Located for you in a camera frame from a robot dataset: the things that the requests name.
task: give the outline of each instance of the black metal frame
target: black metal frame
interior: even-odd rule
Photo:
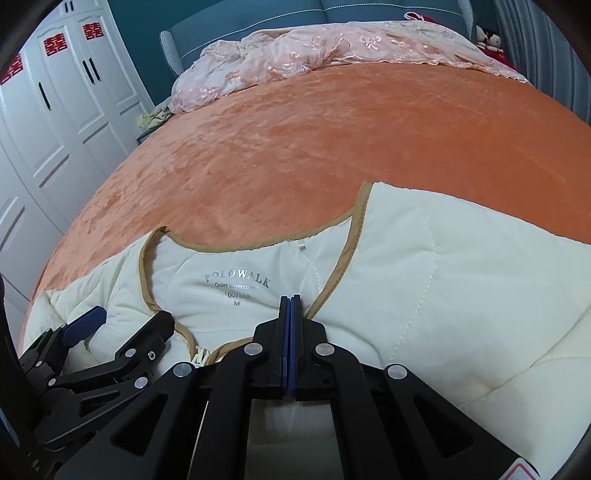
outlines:
[[[286,395],[330,402],[346,480],[471,480],[474,471],[498,480],[518,459],[402,365],[370,367],[327,343],[299,296],[283,297],[252,343],[207,367],[182,362],[152,383],[150,365],[174,331],[159,312],[112,362],[60,375],[69,348],[105,317],[96,307],[48,330],[20,365],[14,347],[0,348],[8,478],[242,479],[252,400]]]

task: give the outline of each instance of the wardrobe door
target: wardrobe door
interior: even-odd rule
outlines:
[[[70,17],[35,35],[51,85],[74,126],[75,142],[84,145],[104,179],[113,170],[113,158],[119,164],[129,152],[118,135],[118,126],[113,124],[109,105],[102,99],[89,59],[81,50],[75,23]]]
[[[12,337],[12,343],[18,348],[18,340],[21,337],[22,323],[27,315],[29,301],[14,288],[7,278],[4,279],[4,310],[8,320],[8,330]]]
[[[25,298],[31,298],[61,236],[21,183],[0,144],[0,272]]]
[[[105,175],[81,146],[76,148],[72,124],[49,78],[41,74],[37,40],[25,44],[17,57],[20,71],[14,69],[0,86],[0,140],[33,198],[65,231]],[[53,56],[63,55],[68,54],[59,51]]]
[[[87,55],[97,91],[105,108],[112,109],[121,129],[120,138],[131,152],[141,135],[137,123],[153,108],[107,9],[78,15],[80,43]]]

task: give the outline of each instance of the orange velvet bedspread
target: orange velvet bedspread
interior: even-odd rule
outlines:
[[[198,244],[304,231],[363,181],[447,193],[591,243],[591,129],[514,80],[414,64],[329,67],[173,118],[111,175],[38,289],[161,225]]]

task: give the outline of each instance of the red fabric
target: red fabric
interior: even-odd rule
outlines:
[[[507,65],[509,68],[512,68],[513,70],[517,71],[517,69],[511,64],[511,62],[505,58],[504,53],[502,53],[500,51],[499,52],[490,51],[484,47],[481,47],[480,45],[477,45],[477,47],[479,49],[481,49],[485,55],[488,55],[490,58],[500,61],[501,63]]]

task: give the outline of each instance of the quilted fabric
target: quilted fabric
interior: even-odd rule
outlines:
[[[590,245],[383,183],[360,195],[352,217],[304,240],[224,251],[169,235],[151,250],[153,238],[42,294],[26,343],[98,304],[107,322],[70,354],[72,369],[112,359],[160,307],[213,349],[251,335],[281,295],[299,293],[330,342],[376,367],[406,365],[542,478],[591,422]],[[157,371],[190,358],[173,336]],[[274,428],[291,434],[291,424]]]

